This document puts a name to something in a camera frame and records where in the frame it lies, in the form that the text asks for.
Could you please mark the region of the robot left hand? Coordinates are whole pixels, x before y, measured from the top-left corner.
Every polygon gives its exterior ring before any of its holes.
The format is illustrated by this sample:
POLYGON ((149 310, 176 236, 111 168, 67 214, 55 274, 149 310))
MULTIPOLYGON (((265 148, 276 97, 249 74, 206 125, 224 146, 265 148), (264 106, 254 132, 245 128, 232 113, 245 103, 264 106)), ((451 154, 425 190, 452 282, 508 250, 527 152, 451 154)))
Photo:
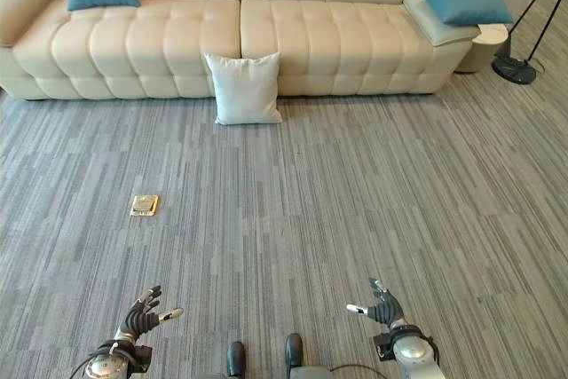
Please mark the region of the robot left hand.
POLYGON ((147 289, 130 307, 125 318, 114 335, 115 340, 135 343, 143 334, 161 325, 165 321, 174 320, 184 313, 181 307, 156 313, 154 308, 160 303, 162 294, 160 285, 147 289))

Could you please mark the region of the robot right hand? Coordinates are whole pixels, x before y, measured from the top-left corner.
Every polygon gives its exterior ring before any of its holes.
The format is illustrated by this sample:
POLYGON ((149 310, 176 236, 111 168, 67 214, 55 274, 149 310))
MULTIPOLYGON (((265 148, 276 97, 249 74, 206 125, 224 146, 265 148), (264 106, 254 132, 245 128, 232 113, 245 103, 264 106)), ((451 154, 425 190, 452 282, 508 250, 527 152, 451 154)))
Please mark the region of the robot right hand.
POLYGON ((346 309, 351 313, 380 323, 389 329, 407 325, 404 311, 398 299, 376 278, 369 278, 369 286, 376 299, 375 304, 369 307, 347 304, 346 309))

